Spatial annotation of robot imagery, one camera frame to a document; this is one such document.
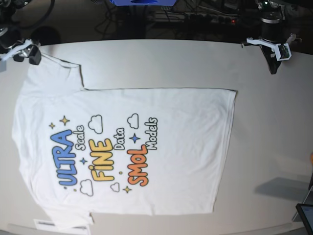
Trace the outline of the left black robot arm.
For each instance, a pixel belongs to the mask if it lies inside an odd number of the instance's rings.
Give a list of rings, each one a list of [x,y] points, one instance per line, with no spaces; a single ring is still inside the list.
[[[257,39],[270,74],[277,73],[282,61],[291,58],[290,46],[283,37],[283,14],[279,4],[271,0],[257,0],[260,11],[261,36]]]

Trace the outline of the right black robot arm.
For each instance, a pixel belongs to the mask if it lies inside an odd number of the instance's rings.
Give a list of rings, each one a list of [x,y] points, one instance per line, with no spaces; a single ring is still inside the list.
[[[13,58],[16,62],[28,59],[32,65],[39,65],[42,59],[39,41],[25,39],[21,31],[39,27],[51,14],[55,1],[52,0],[45,14],[35,23],[21,26],[20,22],[12,20],[17,9],[22,9],[31,3],[30,0],[2,0],[0,2],[0,61],[6,62]]]

